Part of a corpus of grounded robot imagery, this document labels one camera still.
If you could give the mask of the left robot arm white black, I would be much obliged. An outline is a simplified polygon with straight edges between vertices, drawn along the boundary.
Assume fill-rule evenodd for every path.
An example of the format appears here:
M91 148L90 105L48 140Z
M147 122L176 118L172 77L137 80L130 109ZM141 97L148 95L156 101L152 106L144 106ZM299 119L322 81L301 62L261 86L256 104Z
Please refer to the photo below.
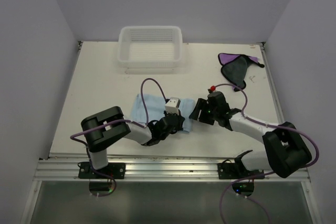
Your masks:
M183 130L185 118L180 110L175 113L164 111L160 120L148 125L126 120L120 107L114 106L81 121L82 131L88 145L90 171L97 178L104 178L109 172L107 148L122 138L135 141L142 146L152 146L165 140L169 135Z

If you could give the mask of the light blue towel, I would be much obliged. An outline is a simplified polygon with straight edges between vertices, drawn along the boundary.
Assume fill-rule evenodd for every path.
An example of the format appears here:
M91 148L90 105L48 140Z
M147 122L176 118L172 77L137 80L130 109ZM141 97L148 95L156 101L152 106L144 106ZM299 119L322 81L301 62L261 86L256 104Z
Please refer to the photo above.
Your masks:
M144 101L148 111L149 121L159 120L164 116L165 102L162 97L154 96L151 94L144 94ZM189 115L192 113L195 107L195 101L189 98L182 99L179 110L181 115L185 118L183 123L183 133L189 133L192 130L192 120L189 119ZM138 94L135 97L130 117L133 121L145 124L146 113L141 99L141 95Z

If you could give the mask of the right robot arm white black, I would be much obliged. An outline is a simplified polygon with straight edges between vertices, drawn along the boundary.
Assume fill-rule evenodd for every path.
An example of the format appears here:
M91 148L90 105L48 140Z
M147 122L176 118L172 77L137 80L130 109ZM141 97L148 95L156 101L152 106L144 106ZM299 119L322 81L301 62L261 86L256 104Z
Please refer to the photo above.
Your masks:
M247 135L264 145L263 151L247 150L234 159L236 176L246 178L262 170L271 170L286 178L312 160L311 152L300 133L289 122L269 125L244 115L238 108L230 108L225 96L215 91L207 99L199 98L190 119L219 126Z

